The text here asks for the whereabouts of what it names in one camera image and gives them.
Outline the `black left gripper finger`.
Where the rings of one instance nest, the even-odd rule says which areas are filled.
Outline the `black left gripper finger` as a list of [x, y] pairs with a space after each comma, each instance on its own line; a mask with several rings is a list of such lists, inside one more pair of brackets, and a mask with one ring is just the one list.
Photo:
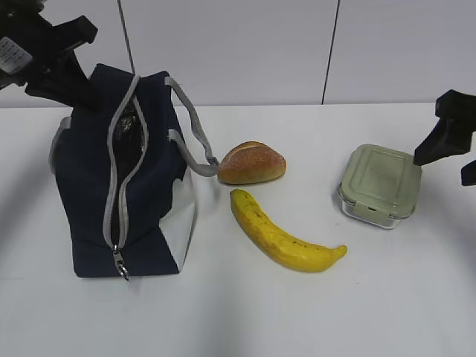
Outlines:
[[27, 83], [25, 93], [32, 97], [92, 111], [101, 107], [101, 94], [83, 72], [73, 51], [42, 65]]

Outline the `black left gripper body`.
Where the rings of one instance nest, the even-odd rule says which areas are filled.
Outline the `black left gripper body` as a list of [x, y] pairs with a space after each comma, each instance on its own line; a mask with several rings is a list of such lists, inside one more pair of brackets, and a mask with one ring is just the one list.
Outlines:
[[95, 40], [98, 29], [85, 16], [52, 25], [43, 1], [1, 2], [1, 87], [24, 86], [42, 66]]

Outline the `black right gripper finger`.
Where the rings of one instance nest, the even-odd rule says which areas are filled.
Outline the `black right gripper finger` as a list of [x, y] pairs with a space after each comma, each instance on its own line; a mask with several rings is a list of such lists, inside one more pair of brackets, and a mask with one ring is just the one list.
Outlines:
[[414, 150], [414, 164], [423, 166], [442, 158], [465, 155], [471, 150], [475, 132], [475, 96], [454, 89], [436, 99], [438, 121]]
[[464, 166], [460, 171], [461, 184], [463, 186], [476, 185], [476, 161], [472, 161]]

